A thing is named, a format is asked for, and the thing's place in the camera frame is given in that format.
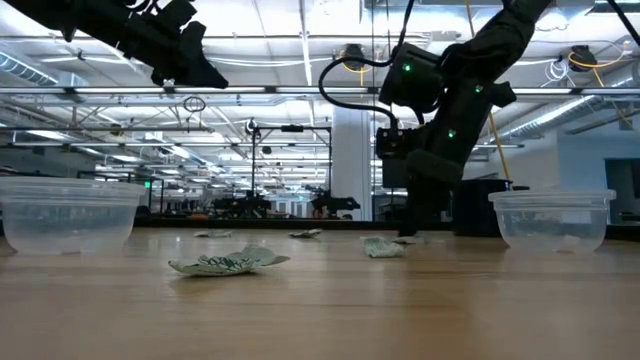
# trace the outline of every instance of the table surface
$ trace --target table surface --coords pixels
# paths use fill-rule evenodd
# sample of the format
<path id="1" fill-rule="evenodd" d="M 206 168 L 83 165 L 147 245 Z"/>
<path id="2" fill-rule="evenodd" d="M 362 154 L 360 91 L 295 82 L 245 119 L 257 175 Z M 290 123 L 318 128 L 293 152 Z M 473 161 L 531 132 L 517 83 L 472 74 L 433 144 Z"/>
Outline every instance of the table surface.
<path id="1" fill-rule="evenodd" d="M 196 239 L 135 230 L 121 254 L 24 256 L 0 246 L 2 359 L 632 359 L 640 246 L 520 254 L 427 233 L 369 259 L 363 232 Z M 247 244 L 291 261 L 255 275 L 183 277 L 170 259 Z"/>

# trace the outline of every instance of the fluorescent light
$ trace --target fluorescent light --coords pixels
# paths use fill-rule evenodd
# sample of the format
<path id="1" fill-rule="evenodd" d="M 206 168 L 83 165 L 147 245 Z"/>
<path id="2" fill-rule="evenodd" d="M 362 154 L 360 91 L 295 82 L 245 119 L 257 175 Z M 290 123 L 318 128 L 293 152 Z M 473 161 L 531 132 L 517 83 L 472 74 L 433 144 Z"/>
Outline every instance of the fluorescent light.
<path id="1" fill-rule="evenodd" d="M 617 84 L 611 85 L 612 87 L 620 86 L 625 82 L 620 82 Z M 640 89 L 632 89 L 632 88 L 605 88 L 605 89 L 584 89 L 580 93 L 582 95 L 638 95 L 640 94 Z"/>
<path id="2" fill-rule="evenodd" d="M 325 180 L 300 180 L 295 182 L 299 182 L 301 184 L 324 184 L 326 181 Z"/>
<path id="3" fill-rule="evenodd" d="M 75 88 L 78 94 L 164 94 L 163 88 L 141 87 L 141 88 Z"/>
<path id="4" fill-rule="evenodd" d="M 28 147 L 61 147 L 63 143 L 52 142 L 28 142 L 28 143 L 10 143 L 13 146 L 28 146 Z"/>
<path id="5" fill-rule="evenodd" d="M 118 143 L 72 143 L 71 146 L 118 147 Z"/>
<path id="6" fill-rule="evenodd" d="M 353 93 L 366 94 L 369 88 L 365 87 L 325 87 L 327 93 Z M 320 89 L 315 86 L 280 86 L 276 88 L 276 93 L 283 94 L 319 94 Z"/>
<path id="7" fill-rule="evenodd" d="M 553 88 L 516 88 L 513 92 L 516 95 L 569 95 L 573 89 L 553 89 Z"/>
<path id="8" fill-rule="evenodd" d="M 62 134 L 57 133 L 55 131 L 31 130 L 31 131 L 27 131 L 27 133 L 33 134 L 33 135 L 37 135 L 37 136 L 41 136 L 41 137 L 45 137 L 47 139 L 52 139 L 52 140 L 66 140 L 67 139 L 67 137 L 65 135 L 62 135 Z"/>
<path id="9" fill-rule="evenodd" d="M 142 161 L 141 159 L 135 157 L 135 156 L 127 156 L 127 155 L 111 155 L 112 158 L 114 159 L 118 159 L 120 161 L 124 161 L 124 162 L 139 162 Z"/>
<path id="10" fill-rule="evenodd" d="M 328 163 L 329 159 L 256 159 L 257 163 L 279 162 L 279 163 Z"/>
<path id="11" fill-rule="evenodd" d="M 185 158 L 185 159 L 189 159 L 191 157 L 191 155 L 189 154 L 189 152 L 179 146 L 172 146 L 171 147 L 171 152 L 180 156 L 181 158 Z"/>
<path id="12" fill-rule="evenodd" d="M 98 155 L 98 156 L 103 156 L 104 155 L 103 153 L 101 153 L 99 151 L 95 151 L 93 149 L 89 149 L 89 148 L 85 148 L 85 147 L 81 147 L 80 150 L 82 150 L 84 152 L 87 152 L 89 154 L 92 154 L 92 155 Z"/>
<path id="13" fill-rule="evenodd" d="M 199 87 L 177 87 L 173 88 L 178 94 L 215 94 L 215 93 L 263 93 L 262 86 L 228 87 L 226 89 L 199 88 Z"/>
<path id="14" fill-rule="evenodd" d="M 43 94 L 65 94 L 63 88 L 45 88 L 45 87 L 3 87 L 0 88 L 0 94 L 12 95 L 43 95 Z"/>
<path id="15" fill-rule="evenodd" d="M 521 144 L 503 144 L 503 145 L 501 145 L 501 147 L 503 149 L 519 149 L 519 148 L 523 148 L 524 145 L 521 145 Z M 496 148 L 498 148 L 498 145 L 476 145 L 475 148 L 476 149 L 496 149 Z"/>

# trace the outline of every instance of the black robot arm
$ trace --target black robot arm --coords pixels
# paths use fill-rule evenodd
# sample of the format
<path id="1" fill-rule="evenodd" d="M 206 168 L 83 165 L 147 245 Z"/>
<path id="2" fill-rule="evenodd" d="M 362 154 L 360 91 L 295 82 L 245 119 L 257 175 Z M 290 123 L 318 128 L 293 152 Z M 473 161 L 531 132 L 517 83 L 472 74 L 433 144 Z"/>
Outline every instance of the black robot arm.
<path id="1" fill-rule="evenodd" d="M 449 46 L 441 56 L 411 44 L 396 50 L 380 93 L 385 104 L 408 106 L 418 129 L 379 129 L 376 154 L 405 162 L 408 216 L 401 236 L 413 235 L 419 223 L 444 209 L 450 191 L 462 179 L 464 166 L 494 105 L 516 100 L 509 83 L 495 84 L 524 53 L 535 23 L 551 0 L 516 0 L 494 16 L 464 44 Z"/>
<path id="2" fill-rule="evenodd" d="M 137 6 L 134 0 L 5 1 L 41 25 L 61 31 L 68 42 L 81 30 L 126 58 L 153 67 L 151 79 L 157 85 L 165 80 L 221 89 L 229 85 L 202 52 L 206 27 L 189 22 L 197 12 L 189 0 L 172 0 L 164 8 L 157 0 Z"/>

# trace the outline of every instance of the ceiling pipe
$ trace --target ceiling pipe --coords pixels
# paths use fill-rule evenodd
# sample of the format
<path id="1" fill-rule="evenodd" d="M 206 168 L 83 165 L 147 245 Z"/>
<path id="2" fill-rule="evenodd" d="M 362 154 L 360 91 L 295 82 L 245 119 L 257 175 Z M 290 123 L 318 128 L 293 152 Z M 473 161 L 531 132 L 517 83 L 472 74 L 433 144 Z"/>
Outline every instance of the ceiling pipe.
<path id="1" fill-rule="evenodd" d="M 631 64 L 605 76 L 604 82 L 608 88 L 624 88 L 638 86 L 638 82 L 632 76 Z M 511 122 L 500 131 L 500 137 L 529 137 L 541 135 L 558 126 L 567 124 L 576 119 L 599 111 L 610 106 L 610 102 L 601 96 L 588 95 L 578 99 L 566 101 L 561 104 L 543 106 L 526 116 Z"/>
<path id="2" fill-rule="evenodd" d="M 0 71 L 12 74 L 35 86 L 75 87 L 89 84 L 74 73 L 43 69 L 30 57 L 19 54 L 2 44 L 0 44 Z"/>

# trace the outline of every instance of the clear plastic bowl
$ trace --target clear plastic bowl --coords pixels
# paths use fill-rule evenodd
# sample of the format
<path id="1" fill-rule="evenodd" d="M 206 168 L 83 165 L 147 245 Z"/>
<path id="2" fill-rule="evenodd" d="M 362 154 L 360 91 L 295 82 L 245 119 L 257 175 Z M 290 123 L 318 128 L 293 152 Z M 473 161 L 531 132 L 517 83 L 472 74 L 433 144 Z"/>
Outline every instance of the clear plastic bowl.
<path id="1" fill-rule="evenodd" d="M 515 249 L 590 252 L 604 240 L 613 190 L 493 193 L 500 233 Z"/>
<path id="2" fill-rule="evenodd" d="M 5 236 L 14 249 L 31 254 L 120 249 L 144 192 L 116 182 L 0 178 Z"/>

